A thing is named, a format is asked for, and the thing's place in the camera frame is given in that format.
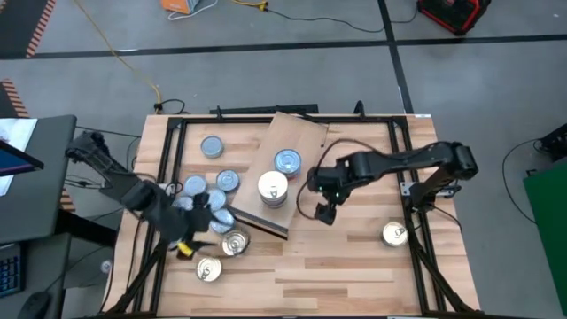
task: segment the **yellow cable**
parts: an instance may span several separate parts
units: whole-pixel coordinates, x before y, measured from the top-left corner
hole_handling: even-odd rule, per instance
[[[247,6],[251,6],[251,7],[255,7],[258,8],[258,10],[264,12],[266,10],[266,8],[268,8],[268,2],[267,1],[262,1],[260,3],[249,3],[249,2],[245,2],[245,1],[240,1],[240,0],[232,0],[233,3],[235,4],[241,4],[241,5],[247,5]]]
[[[151,81],[151,79],[147,76],[142,74],[140,71],[138,71],[136,68],[134,68],[133,66],[131,66],[128,62],[126,62],[123,58],[121,58],[118,54],[116,54],[116,51],[113,49],[112,45],[108,42],[108,39],[106,38],[105,34],[103,33],[103,31],[100,29],[100,27],[98,27],[97,23],[90,17],[90,14],[85,10],[85,8],[82,7],[81,3],[79,2],[79,0],[74,0],[75,4],[77,4],[77,6],[79,6],[79,9],[81,9],[82,13],[85,14],[85,16],[87,17],[87,19],[89,19],[90,23],[92,24],[93,27],[95,27],[95,29],[97,30],[98,34],[100,35],[100,37],[103,38],[103,40],[105,40],[106,46],[108,47],[108,50],[110,50],[110,52],[114,55],[114,57],[116,57],[120,62],[122,62],[122,64],[124,66],[126,66],[127,68],[130,69],[130,71],[132,71],[134,73],[135,76],[137,76],[139,79],[141,79],[142,81],[148,83],[148,85],[155,91],[156,93],[156,99],[158,101],[158,104],[161,103],[161,93],[159,93],[159,89],[158,86],[153,84],[153,82]]]

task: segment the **butcher block tabletop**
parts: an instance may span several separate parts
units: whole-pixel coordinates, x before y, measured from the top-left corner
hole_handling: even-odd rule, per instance
[[[136,172],[158,174],[168,118],[167,115],[147,117],[137,152]],[[437,141],[431,117],[408,115],[407,118],[414,148]],[[384,124],[322,125],[327,128],[324,147],[338,138],[348,137],[381,152],[392,152]],[[188,175],[200,174],[214,183],[223,169],[233,169],[241,179],[245,178],[268,126],[268,123],[188,125],[179,181],[183,182]],[[178,132],[179,129],[174,132],[166,181],[171,178]],[[224,153],[218,159],[206,158],[199,148],[203,138],[210,135],[220,137],[224,143]],[[398,136],[403,147],[401,133]],[[357,144],[337,144],[322,165],[334,166],[337,157],[357,151],[366,150]],[[434,171],[435,168],[420,170],[421,180]],[[338,208],[332,226],[295,214],[287,241],[243,226],[252,238],[246,253],[222,260],[221,276],[212,283],[201,282],[195,274],[196,263],[202,257],[181,261],[175,253],[169,253],[158,315],[420,315],[408,245],[393,248],[385,245],[380,237],[386,223],[403,223],[399,192],[396,175],[386,175],[353,191]],[[234,194],[229,196],[229,202],[233,197]],[[301,195],[300,204],[307,214],[315,211],[318,202],[323,202],[321,195],[307,190]],[[436,206],[456,216],[452,200],[438,198]],[[478,308],[459,227],[437,211],[429,212],[428,219],[440,272],[469,306]],[[132,278],[139,270],[147,223],[141,225],[134,245],[137,224],[132,214],[124,213],[115,248],[112,282],[107,284],[110,291],[105,309],[113,306],[126,290],[132,254]],[[428,301],[431,309],[435,309],[431,278],[427,271],[423,272]],[[149,309],[152,287],[153,275],[150,275],[142,310]]]

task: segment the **green panel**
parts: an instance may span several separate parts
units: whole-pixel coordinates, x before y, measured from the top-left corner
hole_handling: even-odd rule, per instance
[[[567,164],[524,179],[563,315],[567,315]]]

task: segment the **computer monitor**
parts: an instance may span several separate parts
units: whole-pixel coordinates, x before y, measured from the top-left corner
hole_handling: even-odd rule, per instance
[[[0,140],[0,176],[43,169],[43,163]]]

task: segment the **keyboard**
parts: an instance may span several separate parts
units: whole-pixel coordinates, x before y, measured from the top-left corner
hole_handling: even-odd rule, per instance
[[[24,289],[23,264],[19,244],[0,247],[0,298]]]

